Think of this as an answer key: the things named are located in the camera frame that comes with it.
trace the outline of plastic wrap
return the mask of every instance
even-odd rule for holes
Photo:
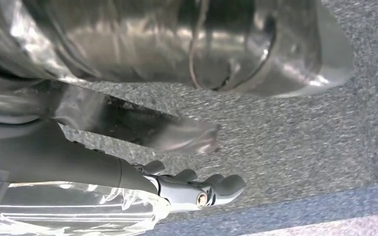
[[[297,96],[343,84],[353,66],[348,39],[319,0],[0,0],[0,44],[10,73],[72,84]],[[17,51],[28,59],[15,63]]]
[[[169,212],[168,201],[139,190],[0,181],[0,235],[137,235]]]

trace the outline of gray pavement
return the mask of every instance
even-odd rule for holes
[[[316,96],[275,99],[171,84],[94,84],[95,90],[137,104],[221,124],[220,151],[190,156],[65,129],[68,138],[129,161],[159,159],[171,173],[192,168],[201,177],[219,172],[247,181],[237,202],[171,215],[168,221],[378,186],[378,0],[323,2],[355,51],[354,77],[346,85]]]

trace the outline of bolt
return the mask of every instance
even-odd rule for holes
[[[206,193],[202,192],[198,195],[196,199],[196,206],[199,209],[203,209],[206,206],[207,202],[208,202],[208,196],[206,195]]]

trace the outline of clear plastic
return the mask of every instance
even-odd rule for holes
[[[0,181],[0,236],[138,235],[169,212],[167,200],[140,190]]]

